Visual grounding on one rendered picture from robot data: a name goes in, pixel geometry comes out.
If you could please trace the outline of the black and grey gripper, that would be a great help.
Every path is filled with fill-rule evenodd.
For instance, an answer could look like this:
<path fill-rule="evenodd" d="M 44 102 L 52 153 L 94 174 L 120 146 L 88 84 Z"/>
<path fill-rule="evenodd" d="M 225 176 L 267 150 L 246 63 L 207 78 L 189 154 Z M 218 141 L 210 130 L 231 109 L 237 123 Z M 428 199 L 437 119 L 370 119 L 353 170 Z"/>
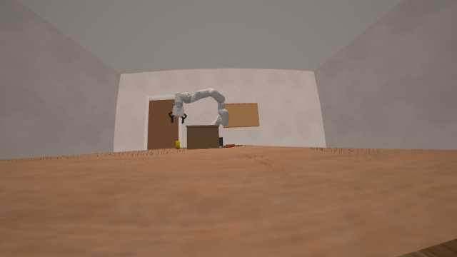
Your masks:
<path fill-rule="evenodd" d="M 173 115 L 171 116 L 171 114 L 173 114 Z M 174 118 L 173 117 L 182 118 L 182 124 L 184 123 L 184 119 L 187 117 L 187 115 L 184 113 L 184 108 L 181 105 L 175 105 L 174 108 L 173 108 L 173 111 L 171 113 L 169 113 L 169 116 L 171 117 L 171 122 L 172 123 L 174 122 Z"/>

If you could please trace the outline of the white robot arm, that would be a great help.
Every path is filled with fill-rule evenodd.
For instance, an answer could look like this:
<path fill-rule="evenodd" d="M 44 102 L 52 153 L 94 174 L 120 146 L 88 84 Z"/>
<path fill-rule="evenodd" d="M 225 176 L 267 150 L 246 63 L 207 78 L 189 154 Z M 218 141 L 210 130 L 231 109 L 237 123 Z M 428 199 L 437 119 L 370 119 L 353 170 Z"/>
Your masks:
<path fill-rule="evenodd" d="M 209 97 L 213 97 L 218 102 L 218 114 L 216 119 L 210 125 L 223 125 L 226 126 L 229 122 L 229 112 L 225 109 L 225 97 L 220 94 L 215 89 L 204 89 L 197 91 L 194 95 L 190 93 L 180 93 L 177 92 L 175 94 L 175 103 L 173 105 L 181 105 L 183 106 L 183 100 L 185 104 L 189 104 L 199 99 Z"/>

